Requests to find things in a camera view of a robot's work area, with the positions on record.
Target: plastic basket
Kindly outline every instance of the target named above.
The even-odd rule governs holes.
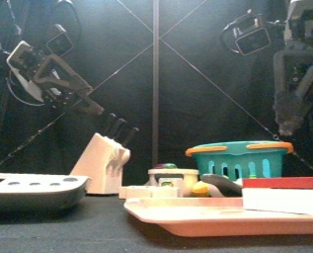
[[[184,154],[194,158],[199,176],[218,174],[235,181],[281,177],[282,156],[291,151],[289,142],[235,141],[198,145]]]

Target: white knife block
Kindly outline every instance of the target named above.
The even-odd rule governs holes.
[[[118,194],[123,165],[128,159],[130,149],[114,139],[94,133],[70,175],[91,178],[87,194]]]

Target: lid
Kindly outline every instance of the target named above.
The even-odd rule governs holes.
[[[198,175],[198,170],[195,169],[151,169],[148,174],[192,174]]]

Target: tray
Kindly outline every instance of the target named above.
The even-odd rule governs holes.
[[[245,211],[242,198],[127,199],[124,209],[184,237],[313,234],[313,215]]]

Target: black tablecloth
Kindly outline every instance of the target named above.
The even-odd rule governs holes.
[[[68,211],[0,213],[0,253],[313,252],[313,235],[178,237],[135,219],[123,203],[116,196],[84,197]]]

